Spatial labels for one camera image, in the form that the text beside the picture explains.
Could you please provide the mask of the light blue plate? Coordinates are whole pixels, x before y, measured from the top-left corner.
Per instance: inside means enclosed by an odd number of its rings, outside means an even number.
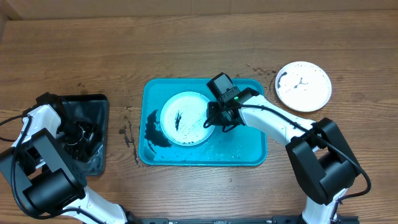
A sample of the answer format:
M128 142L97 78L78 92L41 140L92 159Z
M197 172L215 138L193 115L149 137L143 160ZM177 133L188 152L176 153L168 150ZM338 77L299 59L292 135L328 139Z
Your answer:
M204 128L210 100L201 93L185 91L167 100L160 113L160 126L166 138L180 146L206 141L214 127Z

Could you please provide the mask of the white plate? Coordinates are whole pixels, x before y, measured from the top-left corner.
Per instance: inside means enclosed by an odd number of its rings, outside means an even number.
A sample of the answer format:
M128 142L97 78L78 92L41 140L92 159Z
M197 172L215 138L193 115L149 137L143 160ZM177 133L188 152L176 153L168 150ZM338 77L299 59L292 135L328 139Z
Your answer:
M280 69L275 78L275 92L292 110L313 112L331 98L332 84L327 73L310 62L292 62Z

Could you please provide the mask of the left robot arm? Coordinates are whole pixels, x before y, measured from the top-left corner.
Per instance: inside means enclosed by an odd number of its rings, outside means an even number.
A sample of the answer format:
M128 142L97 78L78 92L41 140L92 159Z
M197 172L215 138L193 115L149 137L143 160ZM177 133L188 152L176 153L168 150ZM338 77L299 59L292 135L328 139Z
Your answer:
M108 117L103 94L51 93L37 97L18 116L23 127L1 153L1 174L26 215L38 220L64 215L83 223L140 222L86 181L104 172Z

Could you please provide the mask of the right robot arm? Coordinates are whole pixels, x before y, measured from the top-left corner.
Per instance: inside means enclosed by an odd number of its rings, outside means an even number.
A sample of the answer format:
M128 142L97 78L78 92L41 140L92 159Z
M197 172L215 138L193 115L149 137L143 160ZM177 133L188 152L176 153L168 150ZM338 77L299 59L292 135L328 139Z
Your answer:
M299 118L252 88L240 90L221 73L207 83L216 98L208 104L204 128L255 128L285 146L295 177L307 195L300 215L274 216L272 223L358 223L337 213L346 191L361 173L358 160L335 122Z

